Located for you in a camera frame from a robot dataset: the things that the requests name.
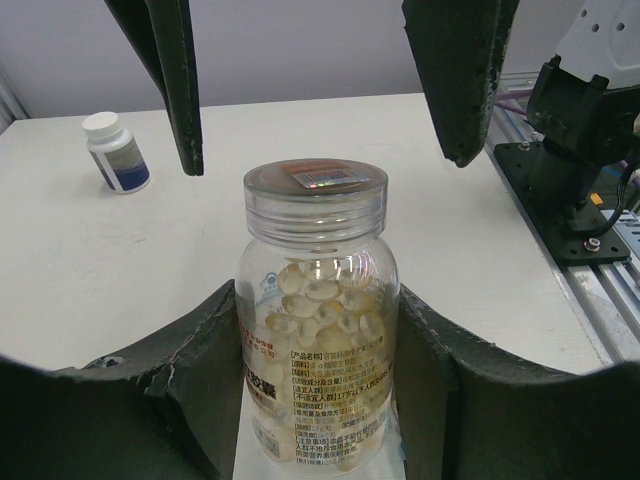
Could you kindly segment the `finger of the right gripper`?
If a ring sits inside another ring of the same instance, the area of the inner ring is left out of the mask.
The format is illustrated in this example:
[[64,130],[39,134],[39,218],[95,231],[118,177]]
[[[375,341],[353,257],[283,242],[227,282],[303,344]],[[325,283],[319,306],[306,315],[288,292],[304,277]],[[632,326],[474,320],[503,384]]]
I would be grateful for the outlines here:
[[443,155],[465,167],[483,149],[519,3],[413,0],[405,32]]
[[107,0],[110,13],[160,92],[184,173],[204,174],[190,2]]

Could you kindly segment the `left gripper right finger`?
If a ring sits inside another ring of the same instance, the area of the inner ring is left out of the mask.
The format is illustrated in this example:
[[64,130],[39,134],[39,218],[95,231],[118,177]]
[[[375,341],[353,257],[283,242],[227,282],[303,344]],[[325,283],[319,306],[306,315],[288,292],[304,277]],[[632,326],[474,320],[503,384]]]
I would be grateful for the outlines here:
[[585,375],[511,354],[399,296],[394,387],[410,479],[635,479],[639,366]]

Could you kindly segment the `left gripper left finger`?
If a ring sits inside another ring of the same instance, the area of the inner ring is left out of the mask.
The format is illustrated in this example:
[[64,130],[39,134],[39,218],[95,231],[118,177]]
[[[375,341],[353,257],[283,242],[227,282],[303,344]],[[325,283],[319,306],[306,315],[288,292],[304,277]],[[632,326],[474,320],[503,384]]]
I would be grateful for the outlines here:
[[235,290],[86,367],[1,361],[5,479],[229,479],[243,391]]

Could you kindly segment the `clear bottle yellow capsules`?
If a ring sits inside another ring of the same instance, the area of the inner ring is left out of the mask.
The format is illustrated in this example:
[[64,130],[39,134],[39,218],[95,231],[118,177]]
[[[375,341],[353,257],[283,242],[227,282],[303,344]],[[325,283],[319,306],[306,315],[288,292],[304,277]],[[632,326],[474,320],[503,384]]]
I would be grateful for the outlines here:
[[316,478],[373,457],[388,424],[399,310],[387,244],[305,251],[253,240],[235,293],[262,452]]

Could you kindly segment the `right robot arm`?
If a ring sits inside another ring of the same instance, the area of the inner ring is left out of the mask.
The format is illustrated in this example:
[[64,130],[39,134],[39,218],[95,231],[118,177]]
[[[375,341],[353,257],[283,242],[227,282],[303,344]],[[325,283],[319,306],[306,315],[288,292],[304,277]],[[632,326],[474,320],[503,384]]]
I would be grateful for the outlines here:
[[[517,3],[405,1],[414,63],[444,156],[459,167],[479,153],[496,102]],[[111,1],[108,9],[158,88],[183,171],[204,172],[198,78],[186,1]],[[529,124],[553,153],[577,164],[552,168],[536,199],[577,205],[586,174],[639,146],[639,5],[588,1],[539,73],[527,104]]]

